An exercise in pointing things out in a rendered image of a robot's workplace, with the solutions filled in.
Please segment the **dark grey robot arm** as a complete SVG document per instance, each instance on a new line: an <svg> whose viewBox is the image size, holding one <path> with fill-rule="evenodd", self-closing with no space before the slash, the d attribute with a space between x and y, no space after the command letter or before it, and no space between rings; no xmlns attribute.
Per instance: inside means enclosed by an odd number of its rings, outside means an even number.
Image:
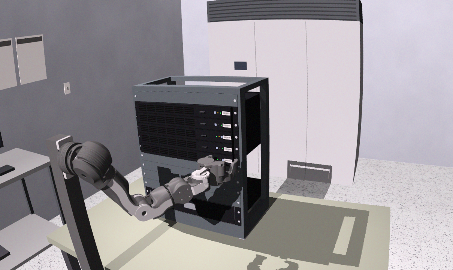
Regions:
<svg viewBox="0 0 453 270"><path fill-rule="evenodd" d="M210 190L209 172L206 171L204 176L197 176L195 172L199 170L196 170L184 179L172 179L149 195L129 195L128 180L111 165L111 154L104 145L97 141L87 141L81 145L73 142L72 136L56 141L56 145L59 150L57 164L65 179L79 176L101 189L126 213L134 215L141 222L159 218L173 209L173 205L186 204L194 195Z"/></svg>

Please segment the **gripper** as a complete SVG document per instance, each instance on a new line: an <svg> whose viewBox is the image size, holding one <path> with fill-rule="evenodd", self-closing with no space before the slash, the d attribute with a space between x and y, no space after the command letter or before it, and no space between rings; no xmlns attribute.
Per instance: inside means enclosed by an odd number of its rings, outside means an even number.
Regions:
<svg viewBox="0 0 453 270"><path fill-rule="evenodd" d="M205 176L205 172L208 171L210 186L221 186L224 182L233 179L234 173L238 173L238 159L234 159L229 171L226 171L225 161L216 161L212 158L212 155L198 159L197 165L199 171L195 172L195 175Z"/></svg>

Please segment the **black server rack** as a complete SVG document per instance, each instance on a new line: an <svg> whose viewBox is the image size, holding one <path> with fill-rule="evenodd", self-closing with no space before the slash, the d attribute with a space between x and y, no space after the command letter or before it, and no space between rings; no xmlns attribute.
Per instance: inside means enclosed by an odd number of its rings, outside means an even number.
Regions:
<svg viewBox="0 0 453 270"><path fill-rule="evenodd" d="M260 92L249 91L257 87ZM132 94L146 195L173 178L191 176L200 158L225 161L226 171L238 159L231 181L175 205L161 218L245 240L269 209L269 78L168 76L132 86ZM260 144L261 179L247 177L247 155Z"/></svg>

